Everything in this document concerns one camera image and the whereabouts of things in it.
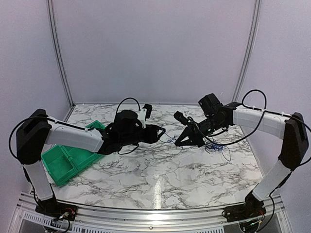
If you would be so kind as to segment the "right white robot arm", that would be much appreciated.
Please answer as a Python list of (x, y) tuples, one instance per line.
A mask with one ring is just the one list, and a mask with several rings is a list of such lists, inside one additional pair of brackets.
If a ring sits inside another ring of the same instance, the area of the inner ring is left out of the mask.
[(263, 200), (276, 189), (282, 187), (291, 174), (300, 166), (308, 148), (307, 133), (311, 130), (300, 113), (292, 115), (250, 107), (244, 102), (231, 102), (223, 105), (214, 94), (199, 100), (205, 120), (197, 123), (192, 117), (185, 117), (177, 111), (174, 118), (185, 126), (175, 145), (201, 147), (219, 129), (242, 126), (252, 129), (251, 133), (261, 131), (282, 140), (280, 155), (268, 174), (245, 197), (245, 203), (238, 210), (244, 217), (252, 217), (259, 212)]

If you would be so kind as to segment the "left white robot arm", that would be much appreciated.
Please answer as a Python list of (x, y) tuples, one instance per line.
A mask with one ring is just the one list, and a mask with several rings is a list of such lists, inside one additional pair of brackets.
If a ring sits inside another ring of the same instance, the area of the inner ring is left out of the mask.
[(101, 155), (119, 152), (124, 146), (153, 144), (166, 132), (165, 128), (146, 124), (152, 106), (145, 104), (138, 112), (117, 111), (114, 121), (104, 129), (75, 126), (47, 115), (44, 109), (19, 122), (9, 138), (16, 138), (16, 151), (9, 144), (11, 155), (23, 166), (43, 209), (51, 216), (61, 212), (53, 189), (45, 174), (41, 152), (45, 145), (57, 144), (84, 149)]

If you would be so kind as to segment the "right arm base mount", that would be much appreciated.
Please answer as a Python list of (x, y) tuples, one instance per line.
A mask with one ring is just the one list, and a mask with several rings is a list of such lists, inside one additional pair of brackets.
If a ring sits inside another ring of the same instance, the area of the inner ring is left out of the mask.
[(225, 207), (222, 216), (226, 218), (227, 222), (241, 221), (266, 214), (265, 206), (260, 206), (258, 209), (247, 211), (245, 204), (233, 205)]

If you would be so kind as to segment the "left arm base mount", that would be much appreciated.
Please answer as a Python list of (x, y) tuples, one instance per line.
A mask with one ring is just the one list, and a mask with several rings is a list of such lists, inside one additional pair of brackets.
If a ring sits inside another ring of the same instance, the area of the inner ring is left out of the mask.
[(77, 206), (59, 202), (56, 206), (53, 205), (46, 209), (43, 209), (37, 205), (35, 211), (37, 213), (51, 216), (59, 220), (66, 219), (69, 221), (74, 221), (77, 214)]

